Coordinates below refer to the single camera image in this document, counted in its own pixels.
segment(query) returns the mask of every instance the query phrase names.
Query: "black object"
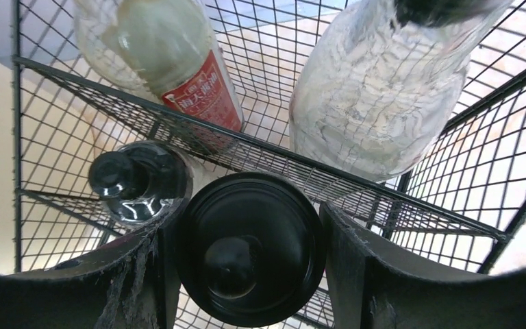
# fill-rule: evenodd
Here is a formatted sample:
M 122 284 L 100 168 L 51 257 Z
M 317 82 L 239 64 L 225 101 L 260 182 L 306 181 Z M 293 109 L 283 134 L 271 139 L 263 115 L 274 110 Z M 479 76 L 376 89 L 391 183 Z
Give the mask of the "black object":
M 490 14 L 503 0 L 395 0 L 398 22 L 443 27 Z
M 526 328 L 526 269 L 492 277 L 420 257 L 322 204 L 336 328 Z
M 88 179 L 113 220 L 137 227 L 163 214 L 174 199 L 190 197 L 189 170 L 168 146 L 140 141 L 98 156 Z
M 0 329 L 172 329 L 174 213 L 53 269 L 0 276 Z
M 282 321 L 321 281 L 325 243 L 318 215 L 303 193 L 274 175 L 219 178 L 193 197 L 175 229 L 186 291 L 227 324 Z

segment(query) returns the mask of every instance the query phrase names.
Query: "black bottle cap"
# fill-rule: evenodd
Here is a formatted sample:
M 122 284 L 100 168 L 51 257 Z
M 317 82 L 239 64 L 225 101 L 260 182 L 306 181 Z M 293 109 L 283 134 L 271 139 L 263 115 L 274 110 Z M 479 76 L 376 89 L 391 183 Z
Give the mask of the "black bottle cap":
M 490 14 L 503 5 L 503 0 L 395 0 L 395 4 L 401 25 L 412 22 L 442 27 Z
M 274 175 L 215 180 L 193 197 L 175 230 L 177 270 L 189 296 L 233 326 L 268 326 L 295 314 L 325 268 L 317 212 Z
M 128 155 L 111 151 L 98 156 L 90 167 L 88 180 L 102 199 L 134 199 L 148 188 L 149 174 Z

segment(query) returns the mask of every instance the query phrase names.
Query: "transparent jar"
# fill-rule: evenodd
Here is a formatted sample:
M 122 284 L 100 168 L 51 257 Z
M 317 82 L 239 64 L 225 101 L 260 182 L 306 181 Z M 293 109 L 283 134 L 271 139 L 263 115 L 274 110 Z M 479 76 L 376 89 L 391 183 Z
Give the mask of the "transparent jar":
M 75 0 L 77 47 L 139 97 L 239 132 L 243 112 L 197 0 Z
M 136 228 L 168 216 L 216 179 L 195 159 L 175 147 L 153 141 L 130 143 L 101 154 L 88 180 L 110 218 Z
M 449 120 L 470 52 L 511 0 L 361 0 L 314 48 L 290 102 L 295 153 L 382 182 Z

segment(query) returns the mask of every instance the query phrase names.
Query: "wire mesh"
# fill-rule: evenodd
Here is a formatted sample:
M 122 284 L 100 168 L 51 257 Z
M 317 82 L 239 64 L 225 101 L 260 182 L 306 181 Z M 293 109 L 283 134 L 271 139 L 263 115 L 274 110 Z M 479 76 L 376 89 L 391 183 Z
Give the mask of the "wire mesh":
M 410 176 L 382 185 L 285 150 L 295 82 L 331 20 L 355 1 L 204 2 L 245 114 L 245 134 L 254 139 L 105 87 L 111 84 L 75 45 L 71 0 L 17 3 L 21 49 L 14 61 L 24 67 L 18 86 L 23 100 L 19 270 L 52 267 L 127 233 L 110 223 L 97 203 L 87 170 L 101 152 L 141 139 L 182 147 L 218 175 L 252 170 L 284 175 L 315 202 L 331 201 L 358 225 L 452 267 L 477 271 L 496 243 L 507 243 L 510 236 L 503 232 L 524 202 L 507 192 L 524 191 L 526 197 L 526 146 L 520 146 L 526 145 L 526 83 L 511 87 L 507 97 L 499 93 L 526 70 L 526 0 L 515 1 L 472 53 L 451 128 Z M 497 95 L 493 105 L 483 107 L 492 95 Z M 221 154 L 201 147 L 229 139 L 235 142 Z M 272 328 L 307 328 L 300 320 L 333 326 L 325 290 L 294 319 Z M 228 328 L 193 306 L 184 291 L 177 326 Z

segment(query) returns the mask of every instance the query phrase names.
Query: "clear glass bottle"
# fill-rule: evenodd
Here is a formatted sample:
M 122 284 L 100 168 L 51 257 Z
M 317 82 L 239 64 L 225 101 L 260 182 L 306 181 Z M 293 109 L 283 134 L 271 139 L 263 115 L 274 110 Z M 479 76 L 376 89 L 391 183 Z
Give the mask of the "clear glass bottle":
M 290 102 L 295 153 L 382 182 L 448 121 L 470 53 L 512 0 L 361 0 L 322 35 Z
M 88 181 L 110 218 L 137 228 L 168 216 L 215 175 L 175 147 L 153 141 L 124 145 L 92 163 Z
M 124 91 L 241 131 L 243 112 L 198 0 L 75 0 L 77 47 Z

